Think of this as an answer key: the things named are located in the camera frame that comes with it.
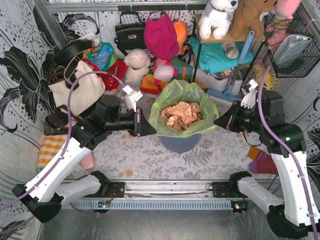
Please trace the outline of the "green plastic trash bag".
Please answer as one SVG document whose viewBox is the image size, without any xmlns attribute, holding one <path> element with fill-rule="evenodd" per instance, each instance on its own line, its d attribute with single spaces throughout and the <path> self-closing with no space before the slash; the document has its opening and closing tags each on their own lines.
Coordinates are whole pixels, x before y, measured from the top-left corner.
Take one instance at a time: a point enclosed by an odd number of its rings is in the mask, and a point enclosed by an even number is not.
<svg viewBox="0 0 320 240">
<path fill-rule="evenodd" d="M 211 134 L 218 117 L 216 104 L 196 83 L 174 79 L 155 99 L 148 122 L 158 136 L 188 138 Z"/>
</svg>

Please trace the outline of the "blue trash bin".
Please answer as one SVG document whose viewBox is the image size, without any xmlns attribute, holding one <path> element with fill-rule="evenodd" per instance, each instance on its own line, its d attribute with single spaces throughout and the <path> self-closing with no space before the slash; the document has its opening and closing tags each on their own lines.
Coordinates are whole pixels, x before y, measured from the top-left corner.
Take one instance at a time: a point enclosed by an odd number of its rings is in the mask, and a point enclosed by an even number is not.
<svg viewBox="0 0 320 240">
<path fill-rule="evenodd" d="M 201 136 L 201 134 L 194 134 L 186 138 L 159 136 L 159 140 L 169 151 L 181 155 L 193 149 Z"/>
</svg>

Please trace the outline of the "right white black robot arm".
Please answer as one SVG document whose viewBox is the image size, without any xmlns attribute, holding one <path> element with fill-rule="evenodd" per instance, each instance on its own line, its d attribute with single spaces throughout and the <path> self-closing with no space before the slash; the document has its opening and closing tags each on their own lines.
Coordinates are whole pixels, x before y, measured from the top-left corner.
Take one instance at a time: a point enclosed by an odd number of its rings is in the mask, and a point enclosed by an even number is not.
<svg viewBox="0 0 320 240">
<path fill-rule="evenodd" d="M 275 196 L 246 171 L 230 175 L 234 195 L 251 199 L 266 215 L 278 237 L 300 239 L 310 232 L 317 239 L 320 213 L 315 204 L 307 171 L 306 142 L 302 130 L 285 122 L 283 97 L 273 90 L 256 96 L 255 110 L 234 101 L 214 124 L 234 133 L 255 132 L 276 166 L 283 199 Z"/>
</svg>

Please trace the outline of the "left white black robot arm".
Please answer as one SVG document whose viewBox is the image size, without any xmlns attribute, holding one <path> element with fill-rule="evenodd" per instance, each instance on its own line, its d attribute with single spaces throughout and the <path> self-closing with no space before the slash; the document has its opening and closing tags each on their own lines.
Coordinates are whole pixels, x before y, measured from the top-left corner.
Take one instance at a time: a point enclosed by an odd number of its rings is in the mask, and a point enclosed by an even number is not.
<svg viewBox="0 0 320 240">
<path fill-rule="evenodd" d="M 156 134 L 145 119 L 137 102 L 141 92 L 125 96 L 127 112 L 121 112 L 121 100 L 115 95 L 104 95 L 96 103 L 91 115 L 78 121 L 52 160 L 32 180 L 17 184 L 12 192 L 41 223 L 52 220 L 62 206 L 79 198 L 98 194 L 113 195 L 110 180 L 100 171 L 62 185 L 69 172 L 112 132 L 128 131 L 133 137 Z"/>
</svg>

